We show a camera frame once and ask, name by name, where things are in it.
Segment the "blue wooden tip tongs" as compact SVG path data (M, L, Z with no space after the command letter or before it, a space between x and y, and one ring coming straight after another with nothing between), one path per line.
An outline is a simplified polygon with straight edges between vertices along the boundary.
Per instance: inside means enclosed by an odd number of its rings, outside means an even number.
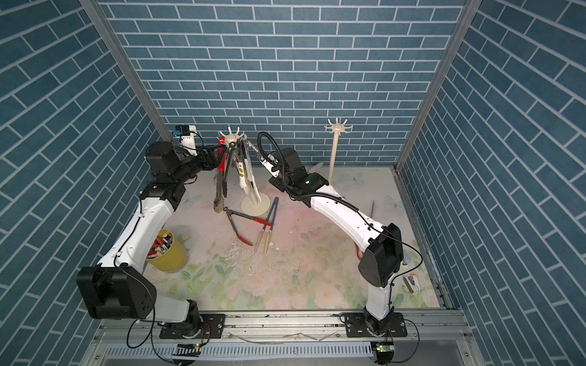
M273 224L276 219L276 212L277 212L278 204L279 204L279 198L275 198L273 200L273 203L269 209L269 213L266 218L266 221L269 224L264 225L261 232L260 232L260 235L259 235L259 237L256 241L256 245L254 247L255 253L259 252L259 250L261 250L261 249L265 254L268 253L271 235L273 233Z

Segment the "red ring steel tongs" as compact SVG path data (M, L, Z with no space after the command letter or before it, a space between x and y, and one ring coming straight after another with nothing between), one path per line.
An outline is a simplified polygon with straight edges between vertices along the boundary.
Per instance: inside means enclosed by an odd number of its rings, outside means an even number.
M230 149L225 146L223 149L221 149L221 153L219 155L220 165L218 166L215 176L216 194L213 206L216 213L220 213L222 210L224 210L224 201L227 197L227 173L229 169L229 158Z

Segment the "black silicone tongs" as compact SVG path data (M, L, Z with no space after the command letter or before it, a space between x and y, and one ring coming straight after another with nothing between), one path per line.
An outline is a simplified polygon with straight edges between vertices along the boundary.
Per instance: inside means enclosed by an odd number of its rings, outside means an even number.
M233 162L237 158L242 147L241 142L232 142L227 144L226 161L224 165L223 181L222 181L222 195L227 197L227 178Z

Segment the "plain steel scalloped tongs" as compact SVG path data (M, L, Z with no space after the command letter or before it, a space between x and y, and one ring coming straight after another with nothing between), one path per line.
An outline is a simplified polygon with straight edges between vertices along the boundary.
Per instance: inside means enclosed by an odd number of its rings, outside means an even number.
M260 163L265 167L265 169L274 177L278 178L280 173L280 168L277 164L276 158L268 153L263 153L261 149L252 141L247 140L246 145L252 149L255 154L256 158L260 161Z

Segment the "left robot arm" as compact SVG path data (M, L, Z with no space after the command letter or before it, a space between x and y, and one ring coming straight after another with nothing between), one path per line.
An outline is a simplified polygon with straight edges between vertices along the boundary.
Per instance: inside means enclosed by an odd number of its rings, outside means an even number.
M170 141L147 148L153 177L140 193L134 215L110 250L96 265L81 268L76 278L91 318L149 320L177 328L183 338L200 334L203 319L197 303L159 295L143 276L143 267L160 230L179 206L187 181L219 166L216 150L188 149Z

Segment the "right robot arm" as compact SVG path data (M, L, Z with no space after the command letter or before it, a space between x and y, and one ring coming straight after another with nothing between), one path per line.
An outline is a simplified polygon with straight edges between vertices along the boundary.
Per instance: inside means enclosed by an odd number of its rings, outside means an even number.
M362 254L358 269L369 284L363 309L366 327L374 336L391 333L398 314L392 306L392 288L404 262L401 230L381 224L346 201L326 178L309 173L294 149L281 149L267 132L257 135L258 159L271 172L269 182L291 200L300 201L336 224Z

